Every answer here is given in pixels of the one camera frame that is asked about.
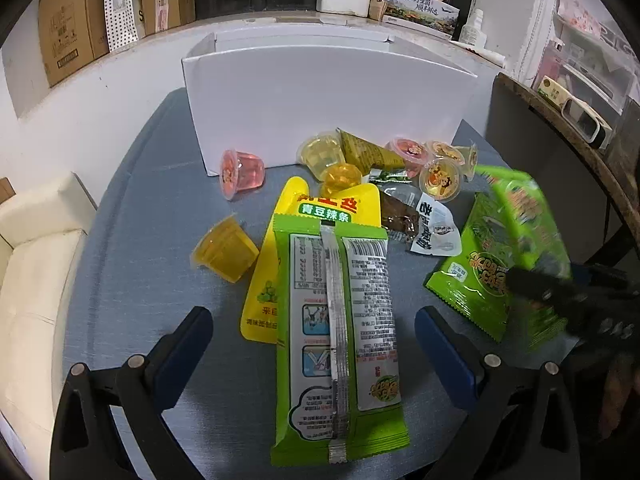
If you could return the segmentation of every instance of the sofa cushion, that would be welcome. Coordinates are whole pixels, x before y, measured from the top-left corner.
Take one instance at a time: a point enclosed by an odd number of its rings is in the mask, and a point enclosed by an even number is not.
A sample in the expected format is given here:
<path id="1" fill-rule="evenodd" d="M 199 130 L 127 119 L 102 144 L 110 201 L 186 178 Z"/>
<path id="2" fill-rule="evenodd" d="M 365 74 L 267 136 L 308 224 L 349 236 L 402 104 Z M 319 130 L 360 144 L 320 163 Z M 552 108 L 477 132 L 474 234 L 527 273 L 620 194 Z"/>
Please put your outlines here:
<path id="1" fill-rule="evenodd" d="M 66 311 L 85 238 L 76 230 L 18 245 L 0 289 L 0 410 L 44 471 L 64 377 L 58 368 Z"/>
<path id="2" fill-rule="evenodd" d="M 6 266 L 9 263 L 9 257 L 14 250 L 11 248 L 4 238 L 0 237 L 0 287 L 2 287 L 2 279 L 4 278 L 4 272 Z"/>
<path id="3" fill-rule="evenodd" d="M 14 249 L 46 235 L 82 229 L 88 233 L 95 208 L 73 173 L 0 204 L 0 236 Z"/>

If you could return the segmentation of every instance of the packaging box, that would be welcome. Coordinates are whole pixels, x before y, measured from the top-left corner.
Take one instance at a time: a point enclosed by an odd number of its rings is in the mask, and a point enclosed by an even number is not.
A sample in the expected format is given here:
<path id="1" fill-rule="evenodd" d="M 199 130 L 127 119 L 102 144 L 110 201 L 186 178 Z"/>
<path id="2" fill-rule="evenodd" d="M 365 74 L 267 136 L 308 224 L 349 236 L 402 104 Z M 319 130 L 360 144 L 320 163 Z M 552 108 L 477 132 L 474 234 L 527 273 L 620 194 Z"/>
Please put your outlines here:
<path id="1" fill-rule="evenodd" d="M 450 40 L 460 10 L 438 0 L 386 0 L 382 21 Z"/>
<path id="2" fill-rule="evenodd" d="M 109 51 L 104 0 L 40 0 L 38 31 L 49 86 Z"/>
<path id="3" fill-rule="evenodd" d="M 142 0 L 145 35 L 180 27 L 196 19 L 195 0 Z"/>
<path id="4" fill-rule="evenodd" d="M 209 175 L 229 148 L 295 164 L 302 142 L 337 127 L 381 146 L 396 132 L 451 142 L 477 80 L 386 29 L 333 23 L 229 24 L 182 70 Z"/>
<path id="5" fill-rule="evenodd" d="M 9 200 L 13 195 L 15 195 L 15 191 L 9 179 L 7 177 L 0 178 L 0 204 Z"/>

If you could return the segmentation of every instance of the metal screw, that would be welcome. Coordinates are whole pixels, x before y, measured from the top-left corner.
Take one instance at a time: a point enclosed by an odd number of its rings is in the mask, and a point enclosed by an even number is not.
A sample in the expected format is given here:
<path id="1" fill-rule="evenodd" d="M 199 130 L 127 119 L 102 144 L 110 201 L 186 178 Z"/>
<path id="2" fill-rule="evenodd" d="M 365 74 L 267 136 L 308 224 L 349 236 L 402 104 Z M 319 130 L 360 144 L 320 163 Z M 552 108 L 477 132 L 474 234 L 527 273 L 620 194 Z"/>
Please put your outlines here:
<path id="1" fill-rule="evenodd" d="M 500 359 L 496 354 L 487 354 L 484 356 L 484 362 L 491 368 L 497 368 L 502 364 L 502 359 Z"/>
<path id="2" fill-rule="evenodd" d="M 549 361 L 545 363 L 545 370 L 551 375 L 556 375 L 560 371 L 560 368 L 558 368 L 556 363 Z"/>
<path id="3" fill-rule="evenodd" d="M 127 359 L 127 365 L 129 368 L 140 368 L 145 363 L 145 357 L 140 354 L 132 355 Z"/>
<path id="4" fill-rule="evenodd" d="M 80 375 L 84 372 L 84 365 L 82 363 L 76 363 L 71 367 L 71 375 Z"/>

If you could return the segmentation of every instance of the green snack package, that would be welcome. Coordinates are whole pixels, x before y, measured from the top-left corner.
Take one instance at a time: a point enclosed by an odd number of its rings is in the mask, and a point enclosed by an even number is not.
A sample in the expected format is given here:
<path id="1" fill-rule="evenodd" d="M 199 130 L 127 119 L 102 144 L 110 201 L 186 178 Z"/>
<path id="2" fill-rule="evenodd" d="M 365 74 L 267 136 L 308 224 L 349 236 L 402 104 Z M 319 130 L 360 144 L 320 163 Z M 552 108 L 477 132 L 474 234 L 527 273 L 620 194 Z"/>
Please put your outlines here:
<path id="1" fill-rule="evenodd" d="M 514 247 L 515 263 L 556 278 L 571 278 L 571 261 L 545 196 L 530 175 L 522 171 L 476 166 L 486 177 L 498 203 Z M 529 345 L 533 348 L 564 330 L 566 320 L 551 307 L 530 304 L 527 317 Z"/>
<path id="2" fill-rule="evenodd" d="M 317 465 L 408 446 L 386 232 L 274 215 L 278 400 L 271 463 Z"/>
<path id="3" fill-rule="evenodd" d="M 460 238 L 462 252 L 447 258 L 424 285 L 499 342 L 511 300 L 506 272 L 514 254 L 500 208 L 487 194 L 476 194 Z"/>
<path id="4" fill-rule="evenodd" d="M 445 260 L 425 286 L 501 341 L 514 306 L 506 271 L 518 265 L 570 278 L 571 266 L 545 197 L 527 173 L 493 166 L 476 166 L 476 173 L 487 178 L 491 196 L 476 195 L 462 233 L 462 254 Z M 540 304 L 527 304 L 522 312 L 530 348 L 566 325 Z"/>

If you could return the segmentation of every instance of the gray tablecloth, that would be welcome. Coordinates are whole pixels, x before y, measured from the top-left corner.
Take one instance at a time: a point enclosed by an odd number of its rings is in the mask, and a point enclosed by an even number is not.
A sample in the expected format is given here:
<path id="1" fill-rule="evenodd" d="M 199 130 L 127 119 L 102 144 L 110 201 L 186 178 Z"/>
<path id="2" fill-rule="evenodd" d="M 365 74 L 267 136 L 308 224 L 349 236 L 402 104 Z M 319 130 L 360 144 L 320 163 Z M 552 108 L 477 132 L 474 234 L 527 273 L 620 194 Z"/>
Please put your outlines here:
<path id="1" fill-rule="evenodd" d="M 504 166 L 496 151 L 463 122 L 457 144 L 477 143 L 482 164 Z M 402 379 L 404 418 L 411 446 L 354 463 L 313 468 L 270 464 L 276 404 L 275 346 L 246 341 L 239 317 L 251 272 L 235 285 L 205 269 L 191 269 L 194 245 L 215 222 L 235 212 L 260 246 L 286 180 L 306 168 L 267 170 L 264 186 L 227 202 L 217 178 L 207 177 L 184 89 L 172 92 L 133 143 L 108 190 L 82 254 L 69 306 L 64 365 L 90 368 L 121 365 L 133 353 L 148 352 L 175 329 L 193 305 L 214 317 L 214 336 L 177 406 L 164 412 L 176 439 L 207 479 L 394 479 L 436 460 L 465 413 L 449 402 L 414 336 L 416 311 L 434 304 L 454 330 L 482 352 L 494 351 L 510 364 L 538 367 L 561 360 L 572 342 L 556 338 L 535 354 L 514 337 L 495 344 L 422 286 L 442 258 L 407 253 L 390 243 L 388 254 Z M 460 229 L 474 192 L 486 183 L 465 184 L 449 207 Z M 146 466 L 120 409 L 116 423 L 138 474 Z"/>

